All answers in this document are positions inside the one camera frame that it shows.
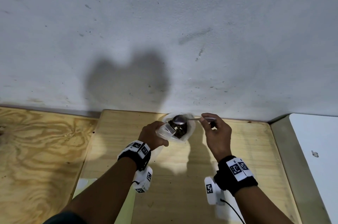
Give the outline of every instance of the wooden board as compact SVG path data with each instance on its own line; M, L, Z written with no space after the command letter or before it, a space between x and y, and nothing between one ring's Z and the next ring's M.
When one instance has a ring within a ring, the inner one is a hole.
M68 203L96 123L0 107L1 224L41 224Z
M104 110L82 169L82 178L98 178L116 162L120 151L136 140L142 127L163 114ZM260 188L294 222L301 223L294 198L267 123L238 120L225 121L232 127L231 149L245 160ZM185 144L171 142L155 161L150 190L137 194L133 220L148 223L224 223L215 211L238 223L225 206L216 208L206 200L204 178L213 176L217 162L206 146L200 124Z

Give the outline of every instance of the plastic bag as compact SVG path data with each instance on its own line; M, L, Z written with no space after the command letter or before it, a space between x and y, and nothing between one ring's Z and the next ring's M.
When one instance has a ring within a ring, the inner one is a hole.
M182 138L177 138L176 136L174 136L176 130L174 130L170 124L168 124L168 121L172 120L176 115L184 115L187 118L194 118L194 116L191 113L170 113L167 114L165 117L163 117L162 122L164 122L165 124L163 124L157 131L156 134L157 136L169 140L169 141L178 141L178 142L186 142L188 140L188 138L193 134L195 128L196 128L196 124L195 121L188 121L187 122L187 133L184 134L182 136Z

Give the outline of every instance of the black sleeve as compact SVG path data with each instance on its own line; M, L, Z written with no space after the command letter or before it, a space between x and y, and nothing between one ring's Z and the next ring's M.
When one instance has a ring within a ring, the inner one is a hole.
M87 224L87 223L75 213L63 212L50 217L43 224Z

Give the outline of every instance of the hand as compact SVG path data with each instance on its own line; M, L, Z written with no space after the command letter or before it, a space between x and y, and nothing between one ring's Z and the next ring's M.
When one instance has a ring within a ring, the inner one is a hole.
M156 135L156 130L160 128L163 124L163 122L155 121L142 128L139 136L139 141L146 143L150 147L151 151L160 146L169 146L169 141Z
M216 118L215 123L217 129L211 129L210 124L203 117ZM210 113L203 113L199 121L205 130L206 144L211 150L211 153L216 158L217 162L221 161L226 156L231 155L231 127L226 124L218 115Z

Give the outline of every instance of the black cable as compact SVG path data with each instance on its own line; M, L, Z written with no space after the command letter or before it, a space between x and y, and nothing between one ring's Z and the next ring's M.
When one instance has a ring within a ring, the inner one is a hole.
M223 199L221 199L221 202L227 203L227 204L231 207L231 209L233 209L234 212L237 214L237 216L239 217L239 219L241 220L241 222L242 222L243 224L245 224L245 222L242 220L242 218L239 216L239 214L236 212L236 210L231 206L231 204L229 204L227 201L225 201L225 200L223 200Z

